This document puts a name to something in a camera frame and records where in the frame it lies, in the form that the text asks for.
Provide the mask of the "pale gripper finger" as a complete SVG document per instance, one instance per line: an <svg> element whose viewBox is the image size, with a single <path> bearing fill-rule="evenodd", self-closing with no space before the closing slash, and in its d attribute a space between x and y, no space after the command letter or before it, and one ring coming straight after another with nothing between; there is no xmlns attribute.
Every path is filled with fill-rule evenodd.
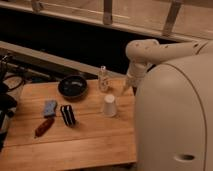
<svg viewBox="0 0 213 171"><path fill-rule="evenodd" d="M122 88L121 95L123 95L129 89L129 87L129 85L125 84Z"/></svg>

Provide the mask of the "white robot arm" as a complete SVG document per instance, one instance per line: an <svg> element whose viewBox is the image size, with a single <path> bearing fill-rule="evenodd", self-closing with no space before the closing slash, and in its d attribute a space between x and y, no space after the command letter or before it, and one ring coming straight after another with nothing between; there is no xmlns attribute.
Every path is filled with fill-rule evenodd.
<svg viewBox="0 0 213 171"><path fill-rule="evenodd" d="M133 40L137 171L213 171L213 40Z"/></svg>

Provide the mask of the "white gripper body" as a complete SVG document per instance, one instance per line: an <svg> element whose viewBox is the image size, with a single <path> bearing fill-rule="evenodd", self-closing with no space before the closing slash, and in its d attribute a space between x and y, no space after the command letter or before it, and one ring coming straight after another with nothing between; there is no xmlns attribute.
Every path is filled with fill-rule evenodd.
<svg viewBox="0 0 213 171"><path fill-rule="evenodd" d="M129 63L126 73L126 85L137 87L141 79L144 77L146 66L139 63Z"/></svg>

